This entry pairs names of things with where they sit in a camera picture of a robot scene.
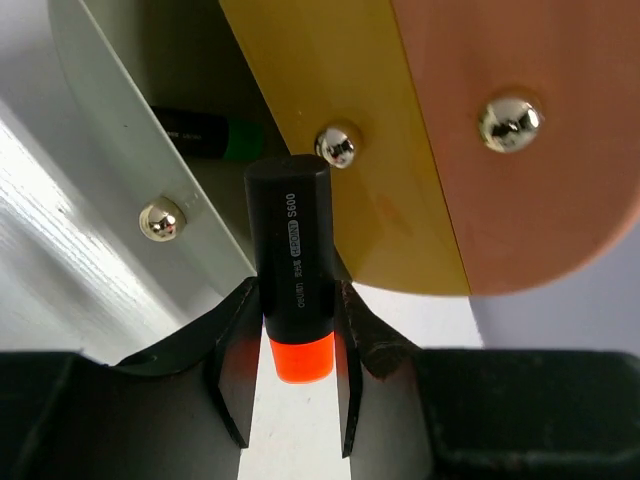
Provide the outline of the pale green bottom drawer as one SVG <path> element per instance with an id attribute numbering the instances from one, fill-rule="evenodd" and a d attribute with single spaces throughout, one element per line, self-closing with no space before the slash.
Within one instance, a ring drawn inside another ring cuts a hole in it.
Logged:
<path id="1" fill-rule="evenodd" d="M 287 148 L 216 1 L 52 1 L 53 37 L 83 124 L 129 200 L 137 233 L 166 197 L 187 224 L 174 240 L 138 235 L 142 261 L 182 310 L 196 314 L 254 272 L 244 190 L 249 156 L 181 154 L 155 109 L 215 114 L 255 126 L 259 158 Z"/>

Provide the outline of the orange top drawer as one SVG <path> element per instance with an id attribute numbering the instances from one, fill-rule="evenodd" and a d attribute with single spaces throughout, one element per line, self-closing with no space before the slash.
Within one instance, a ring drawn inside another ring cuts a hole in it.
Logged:
<path id="1" fill-rule="evenodd" d="M 542 285 L 639 215 L 635 1 L 397 1 L 470 289 Z"/>

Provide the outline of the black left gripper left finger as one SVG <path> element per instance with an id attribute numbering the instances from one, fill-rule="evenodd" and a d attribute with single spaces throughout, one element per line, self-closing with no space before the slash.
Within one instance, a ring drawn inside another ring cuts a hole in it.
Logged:
<path id="1" fill-rule="evenodd" d="M 73 352 L 1 356 L 5 479 L 234 479 L 261 339 L 255 278 L 109 366 Z"/>

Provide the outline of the orange cap black highlighter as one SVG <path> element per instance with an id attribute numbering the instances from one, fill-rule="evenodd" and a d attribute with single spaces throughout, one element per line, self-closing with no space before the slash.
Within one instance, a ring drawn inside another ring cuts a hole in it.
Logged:
<path id="1" fill-rule="evenodd" d="M 259 160 L 245 191 L 261 308 L 278 377 L 333 369 L 335 250 L 329 165 L 304 154 Z"/>

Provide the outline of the green cap black highlighter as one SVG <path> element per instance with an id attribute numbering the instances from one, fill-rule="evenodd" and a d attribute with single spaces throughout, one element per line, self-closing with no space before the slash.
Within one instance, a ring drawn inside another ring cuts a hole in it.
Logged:
<path id="1" fill-rule="evenodd" d="M 182 156 L 250 161 L 263 151 L 264 132 L 254 122 L 158 106 L 151 110 Z"/>

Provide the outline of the yellow drawer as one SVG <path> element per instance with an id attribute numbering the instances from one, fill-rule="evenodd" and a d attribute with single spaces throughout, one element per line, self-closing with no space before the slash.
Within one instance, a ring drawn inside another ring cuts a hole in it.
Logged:
<path id="1" fill-rule="evenodd" d="M 328 129 L 355 148 L 331 172 L 351 277 L 405 293 L 470 292 L 388 1 L 225 1 L 222 10 L 294 154 Z"/>

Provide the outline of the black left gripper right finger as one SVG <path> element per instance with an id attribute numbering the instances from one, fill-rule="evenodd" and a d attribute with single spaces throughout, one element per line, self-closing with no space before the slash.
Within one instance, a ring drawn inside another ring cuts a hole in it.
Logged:
<path id="1" fill-rule="evenodd" d="M 335 287 L 342 455 L 355 479 L 635 479 L 639 361 L 425 349 Z"/>

